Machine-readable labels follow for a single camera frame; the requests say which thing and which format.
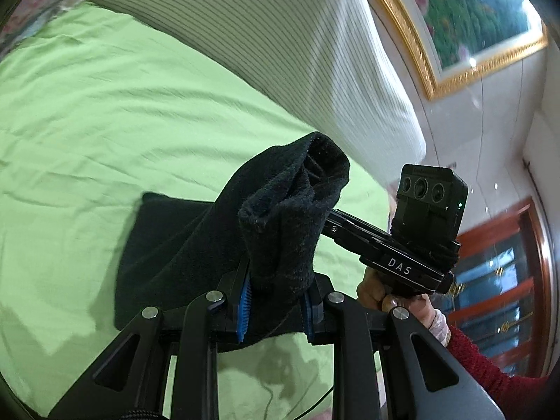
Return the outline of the person's right hand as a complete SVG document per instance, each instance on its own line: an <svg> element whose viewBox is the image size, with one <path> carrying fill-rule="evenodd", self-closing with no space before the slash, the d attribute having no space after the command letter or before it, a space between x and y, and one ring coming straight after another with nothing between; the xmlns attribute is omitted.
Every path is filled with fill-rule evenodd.
<svg viewBox="0 0 560 420"><path fill-rule="evenodd" d="M427 294L410 299L398 297L389 292L375 269L367 267L364 278L357 286L357 300L365 308L390 312L397 306L408 309L417 320L429 329L436 319L436 309Z"/></svg>

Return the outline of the red knitted sleeve forearm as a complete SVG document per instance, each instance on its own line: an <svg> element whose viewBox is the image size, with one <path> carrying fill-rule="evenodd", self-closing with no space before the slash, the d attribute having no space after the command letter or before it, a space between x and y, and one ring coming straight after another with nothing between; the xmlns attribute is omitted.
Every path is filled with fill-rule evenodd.
<svg viewBox="0 0 560 420"><path fill-rule="evenodd" d="M548 376L508 376L459 328L449 325L439 309L429 305L420 322L489 394L506 419L522 419L556 391L558 384L550 384Z"/></svg>

